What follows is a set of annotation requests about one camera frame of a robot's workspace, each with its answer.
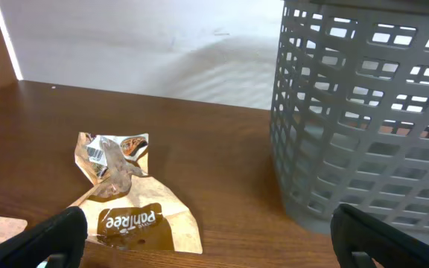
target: barcode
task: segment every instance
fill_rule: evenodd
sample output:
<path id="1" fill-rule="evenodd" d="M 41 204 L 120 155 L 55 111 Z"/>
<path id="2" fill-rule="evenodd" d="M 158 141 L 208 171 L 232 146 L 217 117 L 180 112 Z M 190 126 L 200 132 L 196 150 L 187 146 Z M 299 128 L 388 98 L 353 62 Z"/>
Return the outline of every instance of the barcode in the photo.
<path id="1" fill-rule="evenodd" d="M 104 154 L 102 150 L 97 150 L 92 147 L 87 147 L 87 153 L 89 154 L 89 157 L 92 157 L 95 161 L 101 160 L 102 155 Z"/>

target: laundry basket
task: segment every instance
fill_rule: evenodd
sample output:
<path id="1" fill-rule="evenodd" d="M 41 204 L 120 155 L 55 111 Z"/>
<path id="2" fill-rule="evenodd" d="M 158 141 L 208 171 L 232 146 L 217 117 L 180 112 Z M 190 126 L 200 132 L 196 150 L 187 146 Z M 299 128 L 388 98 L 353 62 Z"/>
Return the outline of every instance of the laundry basket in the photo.
<path id="1" fill-rule="evenodd" d="M 329 232 L 348 203 L 429 243 L 429 8 L 314 2 L 282 14 L 270 138 L 285 209 Z"/>

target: crumpled wrapper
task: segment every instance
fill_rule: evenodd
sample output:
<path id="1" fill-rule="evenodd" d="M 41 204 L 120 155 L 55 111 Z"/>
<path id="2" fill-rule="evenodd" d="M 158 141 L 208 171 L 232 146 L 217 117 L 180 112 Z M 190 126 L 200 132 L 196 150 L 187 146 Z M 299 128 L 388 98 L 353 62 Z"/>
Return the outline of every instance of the crumpled wrapper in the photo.
<path id="1" fill-rule="evenodd" d="M 197 222 L 188 207 L 148 175 L 143 163 L 137 163 L 146 154 L 138 154 L 134 162 L 127 159 L 127 154 L 137 155 L 133 148 L 142 147 L 137 142 L 123 147 L 105 136 L 98 139 L 107 161 L 101 176 L 96 171 L 102 169 L 94 169 L 88 154 L 88 144 L 94 146 L 95 137 L 80 133 L 75 150 L 77 165 L 94 182 L 94 187 L 72 204 L 86 215 L 87 240 L 116 249 L 202 253 Z"/>

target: white backdrop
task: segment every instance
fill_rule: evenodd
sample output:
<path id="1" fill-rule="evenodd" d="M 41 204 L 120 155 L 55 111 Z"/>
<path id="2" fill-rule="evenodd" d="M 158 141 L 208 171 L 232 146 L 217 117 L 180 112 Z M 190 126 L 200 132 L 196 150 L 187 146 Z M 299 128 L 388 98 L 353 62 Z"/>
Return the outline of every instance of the white backdrop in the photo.
<path id="1" fill-rule="evenodd" d="M 25 80 L 270 108 L 283 1 L 0 5 Z"/>

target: wooden table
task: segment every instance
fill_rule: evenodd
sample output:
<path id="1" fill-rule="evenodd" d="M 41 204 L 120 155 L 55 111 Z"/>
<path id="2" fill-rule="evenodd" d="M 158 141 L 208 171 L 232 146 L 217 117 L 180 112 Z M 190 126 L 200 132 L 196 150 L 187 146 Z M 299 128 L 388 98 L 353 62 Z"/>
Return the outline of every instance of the wooden table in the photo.
<path id="1" fill-rule="evenodd" d="M 77 133 L 150 133 L 149 171 L 193 212 L 202 255 L 86 243 L 82 267 L 338 267 L 330 237 L 282 208 L 269 112 L 21 81 L 0 90 L 0 215 L 29 227 L 91 188 Z"/>

